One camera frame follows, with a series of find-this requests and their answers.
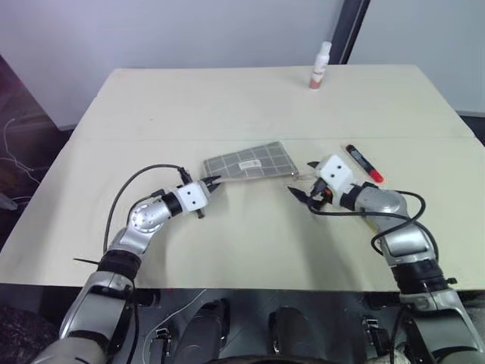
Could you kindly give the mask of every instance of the silver robot arm segment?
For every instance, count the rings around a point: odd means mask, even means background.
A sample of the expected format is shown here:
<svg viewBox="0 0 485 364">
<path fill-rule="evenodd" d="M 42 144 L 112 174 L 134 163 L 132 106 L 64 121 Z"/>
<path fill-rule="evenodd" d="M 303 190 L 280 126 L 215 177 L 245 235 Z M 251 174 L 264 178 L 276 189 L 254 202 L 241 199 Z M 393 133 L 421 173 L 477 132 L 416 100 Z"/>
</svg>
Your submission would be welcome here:
<svg viewBox="0 0 485 364">
<path fill-rule="evenodd" d="M 150 240 L 170 218 L 206 207 L 215 179 L 190 182 L 130 211 L 127 226 L 116 234 L 64 317 L 60 340 L 33 363 L 101 364 L 121 348 L 132 314 L 134 280 Z"/>
</svg>

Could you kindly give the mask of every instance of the marker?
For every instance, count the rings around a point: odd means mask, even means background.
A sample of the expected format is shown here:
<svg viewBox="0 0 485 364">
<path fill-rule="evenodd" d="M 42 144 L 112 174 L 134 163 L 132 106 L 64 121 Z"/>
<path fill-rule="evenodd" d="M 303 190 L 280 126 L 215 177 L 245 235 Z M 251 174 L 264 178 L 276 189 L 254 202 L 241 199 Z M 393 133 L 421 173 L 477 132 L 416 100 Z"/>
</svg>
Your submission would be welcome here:
<svg viewBox="0 0 485 364">
<path fill-rule="evenodd" d="M 369 163 L 367 159 L 364 158 L 364 156 L 355 148 L 352 144 L 349 144 L 346 146 L 346 151 L 355 159 L 355 161 L 360 165 L 364 171 L 367 172 L 371 178 L 377 182 L 378 184 L 381 184 L 384 182 L 384 178 L 380 175 L 380 173 L 377 171 L 374 166 Z"/>
</svg>

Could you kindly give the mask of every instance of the table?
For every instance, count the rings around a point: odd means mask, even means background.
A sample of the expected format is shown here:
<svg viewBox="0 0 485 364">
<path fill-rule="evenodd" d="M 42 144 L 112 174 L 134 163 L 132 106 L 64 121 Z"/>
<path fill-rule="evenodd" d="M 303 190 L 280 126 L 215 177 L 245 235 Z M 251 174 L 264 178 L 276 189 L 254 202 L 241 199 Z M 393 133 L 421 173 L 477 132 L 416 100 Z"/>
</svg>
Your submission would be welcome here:
<svg viewBox="0 0 485 364">
<path fill-rule="evenodd" d="M 175 218 L 152 241 L 138 287 L 396 290 L 359 218 L 311 215 L 286 186 L 308 189 L 305 163 L 355 144 L 385 187 L 427 200 L 421 221 L 457 288 L 485 288 L 485 153 L 430 81 L 412 66 L 331 66 L 322 89 L 309 67 L 118 70 L 61 151 L 0 255 L 5 283 L 81 286 L 102 256 L 114 195 L 136 170 L 186 166 L 281 140 L 303 178 L 223 185 L 206 217 Z M 178 184 L 150 171 L 120 199 L 111 236 L 135 199 Z M 410 202 L 415 211 L 417 204 Z"/>
</svg>

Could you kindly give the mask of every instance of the white bottle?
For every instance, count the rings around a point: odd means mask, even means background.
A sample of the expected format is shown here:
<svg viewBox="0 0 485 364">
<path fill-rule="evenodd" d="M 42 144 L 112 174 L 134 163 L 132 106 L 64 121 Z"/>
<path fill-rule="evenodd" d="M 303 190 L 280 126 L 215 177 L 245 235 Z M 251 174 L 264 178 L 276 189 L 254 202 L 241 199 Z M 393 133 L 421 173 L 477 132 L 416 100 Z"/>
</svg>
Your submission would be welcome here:
<svg viewBox="0 0 485 364">
<path fill-rule="evenodd" d="M 330 48 L 332 48 L 332 43 L 323 42 L 321 43 L 321 48 L 315 59 L 315 65 L 313 66 L 313 72 L 311 73 L 310 88 L 319 89 L 321 81 L 324 78 L 325 67 L 330 60 Z"/>
</svg>

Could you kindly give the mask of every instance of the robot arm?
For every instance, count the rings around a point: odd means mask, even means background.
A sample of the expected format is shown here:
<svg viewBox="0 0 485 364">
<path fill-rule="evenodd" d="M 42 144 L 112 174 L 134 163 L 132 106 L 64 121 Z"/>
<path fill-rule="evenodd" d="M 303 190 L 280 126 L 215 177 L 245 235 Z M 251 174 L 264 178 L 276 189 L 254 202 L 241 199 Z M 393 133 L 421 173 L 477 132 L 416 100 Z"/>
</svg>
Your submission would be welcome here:
<svg viewBox="0 0 485 364">
<path fill-rule="evenodd" d="M 329 202 L 354 212 L 410 219 L 401 193 L 373 184 L 355 184 L 352 171 L 337 155 L 309 164 L 317 178 L 310 196 L 292 188 L 290 191 L 310 210 Z M 314 200 L 316 196 L 324 201 Z M 377 233 L 396 228 L 377 242 L 400 289 L 400 301 L 408 307 L 402 321 L 415 357 L 422 362 L 485 362 L 483 341 L 458 294 L 449 287 L 450 280 L 444 278 L 433 244 L 422 228 L 408 224 L 398 229 L 405 222 L 399 217 L 368 215 L 365 219 Z"/>
<path fill-rule="evenodd" d="M 176 215 L 199 212 L 217 184 L 217 177 L 190 182 L 130 211 L 121 229 L 69 308 L 60 340 L 33 363 L 101 364 L 124 342 L 133 305 L 134 280 L 150 240 Z"/>
</svg>

